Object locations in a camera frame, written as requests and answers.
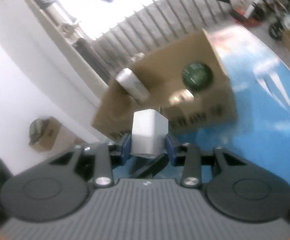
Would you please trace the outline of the white charger adapter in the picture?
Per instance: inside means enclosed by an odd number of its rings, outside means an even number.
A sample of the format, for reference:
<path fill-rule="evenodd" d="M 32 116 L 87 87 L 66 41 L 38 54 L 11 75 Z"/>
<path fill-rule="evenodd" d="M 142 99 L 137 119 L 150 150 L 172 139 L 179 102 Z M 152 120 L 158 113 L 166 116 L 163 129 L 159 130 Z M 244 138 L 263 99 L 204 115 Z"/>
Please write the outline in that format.
<path fill-rule="evenodd" d="M 130 154 L 155 159 L 165 151 L 168 119 L 153 109 L 137 111 L 133 116 Z"/>

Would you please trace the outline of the dark green round bowl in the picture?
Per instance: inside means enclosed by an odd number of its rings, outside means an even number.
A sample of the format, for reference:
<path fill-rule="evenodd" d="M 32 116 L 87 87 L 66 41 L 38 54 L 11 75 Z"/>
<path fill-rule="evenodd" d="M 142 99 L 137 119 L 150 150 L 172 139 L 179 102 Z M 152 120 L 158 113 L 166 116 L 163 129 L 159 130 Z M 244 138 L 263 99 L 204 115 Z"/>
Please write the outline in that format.
<path fill-rule="evenodd" d="M 203 62 L 193 62 L 187 65 L 181 77 L 185 87 L 195 93 L 206 89 L 213 82 L 213 72 Z"/>

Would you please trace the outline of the white cylindrical bottle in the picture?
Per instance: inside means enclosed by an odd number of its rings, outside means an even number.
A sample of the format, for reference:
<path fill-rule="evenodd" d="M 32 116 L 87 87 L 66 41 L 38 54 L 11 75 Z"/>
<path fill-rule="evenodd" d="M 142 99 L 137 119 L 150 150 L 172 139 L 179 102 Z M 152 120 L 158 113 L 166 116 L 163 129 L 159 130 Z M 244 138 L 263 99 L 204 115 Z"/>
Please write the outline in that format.
<path fill-rule="evenodd" d="M 130 68 L 122 69 L 115 77 L 115 80 L 139 105 L 149 99 L 150 92 Z"/>

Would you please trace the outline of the brown cardboard box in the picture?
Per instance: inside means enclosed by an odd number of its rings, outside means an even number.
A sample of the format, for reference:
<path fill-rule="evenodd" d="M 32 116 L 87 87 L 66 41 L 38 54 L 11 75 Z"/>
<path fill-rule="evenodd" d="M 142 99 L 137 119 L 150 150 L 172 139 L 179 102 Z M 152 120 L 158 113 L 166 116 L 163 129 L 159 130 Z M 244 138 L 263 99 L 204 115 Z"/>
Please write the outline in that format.
<path fill-rule="evenodd" d="M 193 100 L 175 102 L 174 98 L 187 89 L 182 73 L 193 63 L 206 64 L 211 69 L 212 82 L 199 92 L 192 92 Z M 131 130 L 133 114 L 144 109 L 162 108 L 174 134 L 224 124 L 238 117 L 230 79 L 205 30 L 171 42 L 129 68 L 150 95 L 139 105 L 116 80 L 110 82 L 91 125 L 113 141 L 119 141 Z"/>

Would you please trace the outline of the small cardboard box on floor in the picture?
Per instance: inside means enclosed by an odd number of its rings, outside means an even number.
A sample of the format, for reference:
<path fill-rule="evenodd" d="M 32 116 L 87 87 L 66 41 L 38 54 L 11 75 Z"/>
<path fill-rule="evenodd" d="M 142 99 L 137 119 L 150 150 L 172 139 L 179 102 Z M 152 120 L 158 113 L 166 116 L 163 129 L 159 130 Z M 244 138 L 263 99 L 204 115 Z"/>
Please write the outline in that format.
<path fill-rule="evenodd" d="M 38 153 L 66 150 L 85 141 L 52 116 L 38 118 L 29 127 L 29 146 Z"/>

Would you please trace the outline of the metal balcony railing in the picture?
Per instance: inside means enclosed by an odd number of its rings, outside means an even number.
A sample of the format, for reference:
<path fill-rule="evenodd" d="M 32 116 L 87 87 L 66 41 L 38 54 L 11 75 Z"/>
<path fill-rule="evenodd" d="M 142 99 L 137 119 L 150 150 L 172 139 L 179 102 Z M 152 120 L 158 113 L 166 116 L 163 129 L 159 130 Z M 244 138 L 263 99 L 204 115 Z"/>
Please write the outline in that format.
<path fill-rule="evenodd" d="M 152 0 L 102 33 L 92 46 L 110 56 L 133 55 L 220 24 L 228 17 L 229 5 L 216 0 Z"/>

